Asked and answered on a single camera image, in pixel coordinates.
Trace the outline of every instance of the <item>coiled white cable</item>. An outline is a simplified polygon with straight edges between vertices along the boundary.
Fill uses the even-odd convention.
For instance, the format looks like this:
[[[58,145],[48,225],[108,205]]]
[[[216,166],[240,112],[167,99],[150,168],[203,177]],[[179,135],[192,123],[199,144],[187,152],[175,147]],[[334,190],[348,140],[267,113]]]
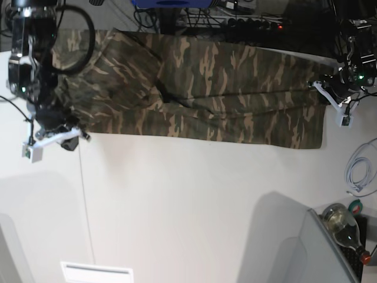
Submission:
[[[358,193],[361,192],[364,188],[369,186],[370,183],[373,182],[373,180],[376,178],[377,171],[372,174],[373,172],[373,167],[372,167],[372,162],[367,158],[360,156],[368,147],[372,147],[377,151],[377,147],[373,144],[377,139],[373,139],[368,143],[364,143],[361,146],[359,146],[353,155],[351,155],[348,164],[346,166],[346,170],[344,172],[344,178],[347,183],[347,185],[354,191],[357,191]],[[353,179],[353,170],[359,166],[364,164],[366,166],[366,172],[364,177],[359,180],[359,181],[354,181]],[[377,189],[374,190],[371,193],[368,193],[366,195],[362,196],[357,196],[354,195],[353,192],[347,191],[348,194],[352,196],[356,196],[357,198],[363,198],[365,196],[370,196],[371,194],[377,192]]]

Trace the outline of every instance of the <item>camouflage fabric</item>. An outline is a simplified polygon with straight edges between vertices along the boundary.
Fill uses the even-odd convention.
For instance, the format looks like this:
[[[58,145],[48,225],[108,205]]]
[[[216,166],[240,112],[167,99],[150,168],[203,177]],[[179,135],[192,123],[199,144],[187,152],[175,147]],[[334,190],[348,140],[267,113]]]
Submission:
[[[55,65],[85,54],[86,32],[62,30]],[[306,82],[331,68],[278,52],[189,37],[97,31],[90,64],[57,93],[94,133],[186,137],[315,149],[325,106]]]

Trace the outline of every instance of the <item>blue object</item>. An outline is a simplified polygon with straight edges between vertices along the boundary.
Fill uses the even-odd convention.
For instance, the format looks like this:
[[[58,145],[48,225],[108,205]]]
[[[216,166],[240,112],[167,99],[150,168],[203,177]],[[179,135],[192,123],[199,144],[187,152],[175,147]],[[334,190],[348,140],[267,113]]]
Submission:
[[[210,8],[219,0],[132,0],[139,8]]]

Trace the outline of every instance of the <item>glass bottle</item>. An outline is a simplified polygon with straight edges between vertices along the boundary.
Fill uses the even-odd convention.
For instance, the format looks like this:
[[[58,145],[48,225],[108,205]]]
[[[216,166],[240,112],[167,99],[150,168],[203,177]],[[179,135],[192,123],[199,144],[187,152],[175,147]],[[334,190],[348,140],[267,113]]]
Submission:
[[[344,205],[330,205],[323,211],[322,219],[337,244],[353,249],[364,265],[371,261],[370,253],[360,243],[359,225]]]

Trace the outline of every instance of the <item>bottle cap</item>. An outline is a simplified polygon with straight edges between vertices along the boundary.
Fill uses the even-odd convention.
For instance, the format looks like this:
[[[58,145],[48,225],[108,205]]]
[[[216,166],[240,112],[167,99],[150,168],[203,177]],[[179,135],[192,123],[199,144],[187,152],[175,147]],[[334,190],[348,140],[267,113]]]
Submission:
[[[364,265],[367,265],[370,261],[371,261],[372,257],[371,255],[369,254],[369,252],[364,252],[361,256],[360,256],[360,261],[364,264]]]

